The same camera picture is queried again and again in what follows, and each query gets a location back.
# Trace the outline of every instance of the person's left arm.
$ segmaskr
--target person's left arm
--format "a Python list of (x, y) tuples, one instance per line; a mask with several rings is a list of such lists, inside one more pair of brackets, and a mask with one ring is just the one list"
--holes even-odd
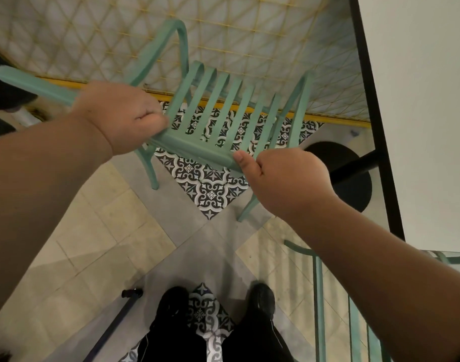
[(64, 117), (0, 137), (0, 309), (84, 182), (167, 125), (154, 97), (95, 81)]

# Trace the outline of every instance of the yellow rail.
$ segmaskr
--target yellow rail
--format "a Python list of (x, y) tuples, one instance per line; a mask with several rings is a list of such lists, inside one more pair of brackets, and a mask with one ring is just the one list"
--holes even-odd
[[(64, 86), (70, 89), (81, 89), (85, 84), (82, 82), (74, 82), (74, 81), (66, 81), (66, 80), (58, 80), (55, 78), (43, 78), (46, 81), (49, 81), (55, 85), (59, 86)], [(146, 90), (148, 93), (153, 95), (156, 99), (159, 101), (170, 101), (172, 96), (170, 95), (164, 95), (164, 94), (158, 94), (150, 90)], [(207, 100), (202, 99), (198, 105), (200, 107), (205, 107), (207, 104)], [(223, 103), (216, 103), (215, 108), (220, 109), (223, 106)], [(233, 104), (231, 106), (231, 110), (237, 110), (239, 108), (238, 104)], [(253, 112), (253, 108), (247, 107), (245, 110), (246, 113), (251, 113)], [(294, 116), (294, 112), (289, 112), (287, 114), (287, 118), (292, 118)], [(354, 121), (351, 119), (345, 119), (345, 118), (335, 118), (335, 117), (326, 117), (326, 116), (321, 116), (321, 115), (314, 115), (314, 114), (308, 114), (306, 113), (304, 116), (304, 120), (306, 121), (317, 121), (320, 123), (333, 123), (333, 124), (344, 124), (344, 125), (350, 125), (354, 127), (364, 127), (364, 128), (371, 128), (371, 123), (365, 122), (365, 121)]]

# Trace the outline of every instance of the white table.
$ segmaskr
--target white table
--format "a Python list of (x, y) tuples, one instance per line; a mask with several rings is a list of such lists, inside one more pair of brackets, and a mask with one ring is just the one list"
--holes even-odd
[(460, 252), (460, 0), (358, 2), (406, 242)]

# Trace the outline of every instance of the pant leg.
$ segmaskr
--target pant leg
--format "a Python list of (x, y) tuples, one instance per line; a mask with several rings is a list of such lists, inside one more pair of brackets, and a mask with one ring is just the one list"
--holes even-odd
[(154, 323), (138, 347), (138, 362), (205, 362), (206, 341), (182, 323)]
[(293, 362), (287, 344), (265, 313), (247, 312), (222, 343), (224, 362)]

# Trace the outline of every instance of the person's right arm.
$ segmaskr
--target person's right arm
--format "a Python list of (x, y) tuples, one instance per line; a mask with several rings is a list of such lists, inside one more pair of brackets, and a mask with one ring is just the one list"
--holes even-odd
[(460, 358), (460, 273), (341, 201), (300, 149), (236, 152), (250, 186), (321, 257), (395, 361)]

